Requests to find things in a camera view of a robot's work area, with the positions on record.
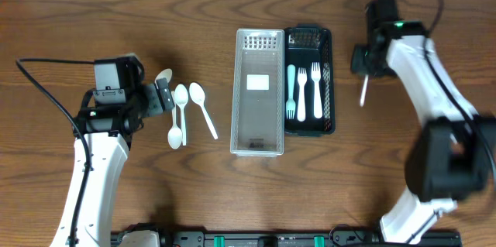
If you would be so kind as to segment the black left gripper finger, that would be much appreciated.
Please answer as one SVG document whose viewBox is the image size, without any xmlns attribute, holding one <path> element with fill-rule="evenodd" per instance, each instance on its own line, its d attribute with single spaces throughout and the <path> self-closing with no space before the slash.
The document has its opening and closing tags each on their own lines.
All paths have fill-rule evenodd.
<svg viewBox="0 0 496 247">
<path fill-rule="evenodd" d="M 169 82 L 166 78 L 156 79 L 157 91 L 164 111 L 171 111 L 175 108 L 174 100 L 171 96 Z"/>
<path fill-rule="evenodd" d="M 148 100 L 148 107 L 143 112 L 144 118 L 154 117 L 163 113 L 160 96 L 154 84 L 147 84 L 143 87 L 144 94 Z"/>
</svg>

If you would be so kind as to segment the small white plastic spoon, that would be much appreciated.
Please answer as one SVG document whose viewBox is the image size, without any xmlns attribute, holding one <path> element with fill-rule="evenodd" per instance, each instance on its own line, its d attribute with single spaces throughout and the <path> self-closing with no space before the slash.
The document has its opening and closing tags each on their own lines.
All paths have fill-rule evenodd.
<svg viewBox="0 0 496 247">
<path fill-rule="evenodd" d="M 360 93 L 360 100 L 359 100 L 360 107 L 363 107 L 365 105 L 368 82 L 369 82 L 369 75 L 365 75 L 363 79 L 363 86 L 361 88 L 361 93 Z"/>
</svg>

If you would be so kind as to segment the white plastic fork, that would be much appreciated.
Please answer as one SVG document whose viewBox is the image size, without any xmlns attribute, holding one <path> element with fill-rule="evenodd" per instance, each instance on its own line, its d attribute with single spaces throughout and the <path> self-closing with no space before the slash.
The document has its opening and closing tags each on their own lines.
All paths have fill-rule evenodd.
<svg viewBox="0 0 496 247">
<path fill-rule="evenodd" d="M 323 116 L 322 111 L 322 99 L 320 91 L 320 80 L 321 71 L 319 62 L 314 62 L 311 69 L 311 78 L 314 84 L 314 97 L 313 97 L 313 114 L 315 118 L 321 118 Z"/>
<path fill-rule="evenodd" d="M 306 105 L 305 105 L 305 85 L 308 76 L 306 69 L 304 67 L 298 68 L 298 110 L 297 110 L 297 120 L 303 122 L 306 119 Z"/>
</svg>

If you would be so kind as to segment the pale green plastic fork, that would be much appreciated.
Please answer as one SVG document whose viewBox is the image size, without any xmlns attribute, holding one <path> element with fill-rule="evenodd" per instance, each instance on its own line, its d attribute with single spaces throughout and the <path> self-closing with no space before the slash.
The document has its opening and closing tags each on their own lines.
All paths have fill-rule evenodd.
<svg viewBox="0 0 496 247">
<path fill-rule="evenodd" d="M 295 89 L 295 77 L 296 77 L 296 67 L 295 65 L 288 65 L 287 68 L 287 82 L 288 82 L 288 99 L 286 101 L 286 119 L 290 120 L 295 117 L 296 104 L 294 100 L 294 89 Z"/>
</svg>

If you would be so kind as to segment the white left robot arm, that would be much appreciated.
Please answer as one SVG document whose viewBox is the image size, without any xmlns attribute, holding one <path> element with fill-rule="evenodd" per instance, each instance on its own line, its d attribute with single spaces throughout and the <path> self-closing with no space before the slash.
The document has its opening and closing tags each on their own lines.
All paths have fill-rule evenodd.
<svg viewBox="0 0 496 247">
<path fill-rule="evenodd" d="M 74 119 L 74 169 L 53 246 L 109 246 L 119 178 L 143 120 L 171 111 L 171 69 L 152 84 L 131 63 L 98 63 Z"/>
</svg>

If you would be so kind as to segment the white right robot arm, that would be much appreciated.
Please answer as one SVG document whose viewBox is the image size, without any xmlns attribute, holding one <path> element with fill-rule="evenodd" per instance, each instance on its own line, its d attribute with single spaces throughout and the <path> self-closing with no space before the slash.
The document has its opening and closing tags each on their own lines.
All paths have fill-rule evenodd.
<svg viewBox="0 0 496 247">
<path fill-rule="evenodd" d="M 421 22 L 372 23 L 351 71 L 398 77 L 422 126 L 405 162 L 406 188 L 380 219 L 384 242 L 416 245 L 439 218 L 485 189 L 495 172 L 495 118 L 459 92 Z"/>
</svg>

